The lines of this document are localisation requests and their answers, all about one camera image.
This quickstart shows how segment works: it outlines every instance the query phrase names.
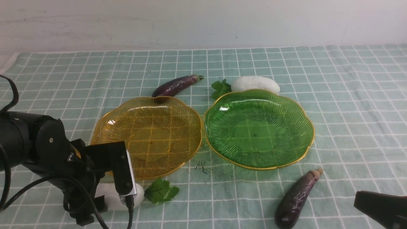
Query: green glass plate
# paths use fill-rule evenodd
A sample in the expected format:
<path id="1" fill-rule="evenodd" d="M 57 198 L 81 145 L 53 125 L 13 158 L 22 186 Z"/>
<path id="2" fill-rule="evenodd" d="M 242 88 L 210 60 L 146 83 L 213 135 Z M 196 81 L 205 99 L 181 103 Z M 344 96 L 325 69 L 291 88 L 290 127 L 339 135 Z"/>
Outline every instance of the green glass plate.
<path id="1" fill-rule="evenodd" d="M 233 164 L 271 170 L 301 160 L 315 129 L 295 101 L 265 90 L 221 96 L 204 115 L 208 145 Z"/>

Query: white wall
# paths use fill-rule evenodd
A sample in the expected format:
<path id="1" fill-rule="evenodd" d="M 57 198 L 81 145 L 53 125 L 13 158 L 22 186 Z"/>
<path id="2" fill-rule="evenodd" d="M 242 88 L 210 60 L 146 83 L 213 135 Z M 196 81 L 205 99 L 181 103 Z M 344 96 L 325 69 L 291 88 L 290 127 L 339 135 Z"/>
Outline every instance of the white wall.
<path id="1" fill-rule="evenodd" d="M 407 42 L 407 0 L 0 0 L 0 52 Z"/>

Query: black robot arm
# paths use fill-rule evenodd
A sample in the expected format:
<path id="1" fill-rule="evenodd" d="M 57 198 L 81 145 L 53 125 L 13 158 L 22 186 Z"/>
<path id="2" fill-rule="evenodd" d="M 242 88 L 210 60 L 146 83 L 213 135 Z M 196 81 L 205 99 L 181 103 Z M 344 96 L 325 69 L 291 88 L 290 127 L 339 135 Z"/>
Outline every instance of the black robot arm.
<path id="1" fill-rule="evenodd" d="M 105 172 L 113 171 L 116 191 L 126 196 L 129 207 L 137 194 L 129 153 L 124 142 L 85 146 L 81 139 L 69 141 L 60 119 L 47 115 L 10 112 L 18 102 L 15 84 L 7 77 L 13 90 L 13 100 L 0 111 L 0 171 L 5 171 L 5 187 L 0 201 L 4 211 L 13 201 L 39 182 L 48 181 L 63 193 L 63 207 L 80 226 L 107 211 L 104 196 L 95 198 L 96 187 Z M 22 165 L 42 177 L 22 189 L 7 203 L 10 188 L 10 168 Z"/>

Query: black cable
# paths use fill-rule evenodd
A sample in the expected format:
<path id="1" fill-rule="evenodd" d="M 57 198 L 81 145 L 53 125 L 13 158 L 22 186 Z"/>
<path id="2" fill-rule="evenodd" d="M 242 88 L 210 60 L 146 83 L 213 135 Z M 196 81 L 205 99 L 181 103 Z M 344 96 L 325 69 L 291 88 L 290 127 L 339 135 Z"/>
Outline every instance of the black cable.
<path id="1" fill-rule="evenodd" d="M 10 192 L 10 185 L 11 185 L 11 167 L 9 163 L 9 158 L 7 157 L 6 151 L 4 150 L 3 146 L 0 144 L 0 152 L 1 152 L 1 158 L 4 163 L 4 172 L 6 175 L 6 178 L 4 180 L 4 189 L 3 189 L 3 194 L 1 195 L 0 199 L 0 211 L 4 211 L 7 207 L 5 207 L 7 197 Z"/>
<path id="2" fill-rule="evenodd" d="M 4 181 L 3 194 L 2 194 L 2 197 L 0 199 L 0 212 L 7 209 L 11 204 L 13 204 L 22 194 L 24 194 L 30 188 L 32 188 L 32 187 L 34 187 L 34 186 L 36 186 L 36 185 L 38 185 L 40 183 L 43 183 L 43 182 L 46 182 L 46 181 L 49 181 L 49 180 L 53 180 L 53 179 L 64 180 L 64 181 L 71 182 L 74 186 L 79 188 L 79 191 L 83 194 L 84 197 L 86 197 L 87 202 L 91 204 L 91 206 L 93 208 L 93 213 L 95 214 L 96 219 L 98 220 L 98 222 L 101 225 L 102 229 L 109 229 L 109 227 L 106 225 L 105 221 L 103 220 L 102 216 L 100 215 L 98 209 L 96 208 L 96 205 L 93 202 L 92 197 L 89 195 L 89 193 L 87 193 L 85 187 L 81 183 L 79 183 L 77 180 L 75 180 L 75 179 L 73 179 L 71 177 L 53 175 L 53 176 L 48 176 L 48 177 L 38 179 L 38 180 L 30 183 L 29 185 L 25 186 L 24 188 L 22 188 L 13 197 L 11 197 L 10 200 L 8 200 L 6 202 L 7 196 L 8 196 L 9 191 L 10 191 L 10 185 L 11 185 L 11 168 L 10 168 L 10 164 L 9 164 L 7 154 L 6 154 L 4 148 L 3 148 L 3 146 L 1 144 L 0 144 L 0 152 L 1 152 L 0 155 L 2 157 L 2 161 L 4 163 L 4 171 L 5 171 L 5 175 L 6 175 L 6 178 L 5 178 L 5 181 Z M 92 173 L 94 175 L 94 181 L 95 181 L 95 183 L 93 184 L 92 189 L 96 189 L 96 174 L 92 169 L 91 169 L 91 171 L 92 171 Z M 127 229 L 131 229 L 131 225 L 133 223 L 134 197 L 132 195 L 126 196 L 125 197 L 125 202 L 126 202 L 126 206 L 127 206 L 128 210 L 129 210 L 129 224 L 127 226 Z"/>
<path id="3" fill-rule="evenodd" d="M 79 190 L 81 191 L 81 193 L 87 198 L 87 200 L 89 201 L 89 203 L 92 205 L 93 208 L 93 213 L 95 214 L 99 224 L 102 226 L 103 229 L 109 229 L 109 227 L 106 225 L 106 223 L 104 222 L 102 216 L 100 215 L 98 209 L 96 208 L 95 203 L 92 200 L 92 197 L 89 195 L 89 193 L 87 193 L 86 189 L 83 187 L 83 185 L 81 183 L 79 183 L 77 180 L 71 178 L 71 177 L 64 177 L 64 176 L 58 176 L 58 175 L 53 175 L 53 176 L 48 176 L 48 177 L 44 177 L 41 179 L 38 179 L 34 182 L 32 182 L 31 184 L 25 186 L 23 189 L 21 189 L 18 193 L 16 193 L 7 203 L 5 206 L 5 209 L 8 208 L 14 201 L 17 200 L 17 198 L 19 198 L 23 193 L 25 193 L 26 191 L 28 191 L 30 188 L 43 183 L 45 181 L 49 181 L 49 180 L 63 180 L 63 181 L 69 181 L 71 182 L 73 185 L 75 185 L 77 188 L 79 188 Z"/>
<path id="4" fill-rule="evenodd" d="M 96 188 L 97 188 L 96 173 L 95 173 L 95 171 L 94 171 L 90 166 L 88 166 L 85 162 L 83 162 L 83 161 L 72 161 L 72 162 L 70 162 L 70 163 L 73 163 L 73 162 L 81 163 L 82 165 L 85 166 L 85 169 L 89 169 L 89 170 L 91 171 L 91 173 L 92 173 L 92 175 L 93 175 L 93 186 L 92 186 L 92 189 L 91 189 L 91 193 L 95 192 L 95 191 L 96 191 Z M 79 207 L 77 207 L 76 209 L 73 209 L 73 210 L 70 209 L 69 206 L 68 206 L 68 200 L 69 200 L 69 195 L 70 195 L 70 193 L 71 193 L 72 191 L 73 191 L 73 190 L 68 190 L 67 193 L 64 194 L 64 196 L 63 196 L 63 201 L 62 201 L 62 206 L 63 206 L 63 209 L 64 209 L 65 211 L 67 211 L 68 213 L 78 213 L 78 212 L 80 212 L 84 207 L 86 207 L 87 204 L 89 204 L 89 203 L 88 203 L 87 201 L 84 201 L 84 202 L 83 202 Z"/>
<path id="5" fill-rule="evenodd" d="M 134 212 L 134 197 L 133 195 L 125 197 L 126 207 L 129 210 L 129 224 L 127 225 L 127 229 L 131 229 L 131 225 L 133 223 L 133 212 Z"/>
<path id="6" fill-rule="evenodd" d="M 3 75 L 0 75 L 0 77 L 6 79 L 10 83 L 11 90 L 13 91 L 13 99 L 11 100 L 11 102 L 9 104 L 7 104 L 5 107 L 3 107 L 3 109 L 1 109 L 1 112 L 6 112 L 18 103 L 18 99 L 19 99 L 18 89 L 17 89 L 17 86 L 15 85 L 15 83 L 10 78 L 7 78 Z"/>

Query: glass plate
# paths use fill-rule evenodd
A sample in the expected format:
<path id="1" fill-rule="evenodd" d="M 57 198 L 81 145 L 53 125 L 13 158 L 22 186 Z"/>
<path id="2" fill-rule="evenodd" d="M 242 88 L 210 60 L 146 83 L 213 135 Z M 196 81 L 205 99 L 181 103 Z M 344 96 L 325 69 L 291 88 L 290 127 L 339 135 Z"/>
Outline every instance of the glass plate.
<path id="1" fill-rule="evenodd" d="M 202 143 L 199 114 L 174 97 L 137 97 L 105 114 L 91 144 L 124 141 L 137 180 L 166 176 Z"/>
<path id="2" fill-rule="evenodd" d="M 265 90 L 221 96 L 205 113 L 203 125 L 213 151 L 252 170 L 298 162 L 315 138 L 314 126 L 300 105 Z"/>

